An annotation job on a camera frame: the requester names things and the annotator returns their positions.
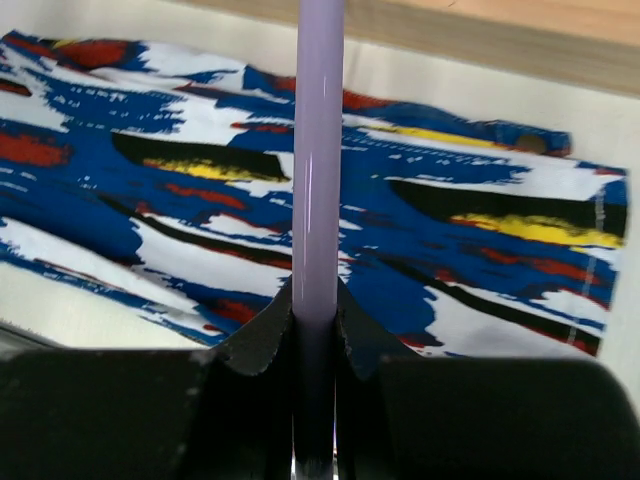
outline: wooden edge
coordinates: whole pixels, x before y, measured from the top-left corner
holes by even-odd
[[[270,21],[297,23],[297,0],[185,1]],[[438,5],[442,1],[348,0],[346,34],[493,68],[618,93],[640,94],[640,15],[635,15],[640,2],[638,7],[632,6],[634,11],[629,13],[627,23],[616,36],[607,33],[615,30],[615,26],[607,21],[619,19],[618,10],[622,7],[618,6],[625,0],[613,0],[611,9],[617,10],[602,10],[600,28],[594,29],[594,35],[589,36],[585,30],[588,21],[571,24],[560,32],[557,31],[557,19],[551,22],[553,25],[545,23],[534,27],[532,19],[528,21],[530,25],[525,25],[525,21],[508,21],[510,16],[506,14],[483,18],[476,14],[466,15],[460,9],[440,8]],[[504,0],[486,1],[500,3]],[[530,2],[508,1],[513,4]],[[561,3],[570,6],[575,0],[562,0]],[[628,35],[630,24],[637,25],[637,36]]]

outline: white table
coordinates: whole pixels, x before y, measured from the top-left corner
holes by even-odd
[[[283,74],[295,72],[295,29],[160,0],[2,0],[0,31],[176,42]],[[632,169],[640,194],[640,101],[408,51],[348,41],[345,85],[361,93],[439,106],[471,119],[504,119],[574,134],[575,157]],[[640,210],[631,228],[602,361],[640,406]],[[33,298],[38,296],[38,303]],[[61,343],[189,347],[102,298],[0,265],[0,317]]]

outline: cylindrical rod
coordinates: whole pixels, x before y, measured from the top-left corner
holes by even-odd
[[[332,478],[344,0],[300,0],[293,183],[296,475]]]

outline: colorful garment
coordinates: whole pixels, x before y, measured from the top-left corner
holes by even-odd
[[[5,36],[0,258],[215,345],[290,275],[293,90],[172,45]],[[339,273],[423,354],[597,351],[626,173],[525,135],[569,151],[345,92]]]

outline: wooden board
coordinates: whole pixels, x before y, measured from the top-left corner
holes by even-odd
[[[184,1],[297,22],[298,0]],[[346,33],[491,67],[640,94],[640,0],[347,0]]]

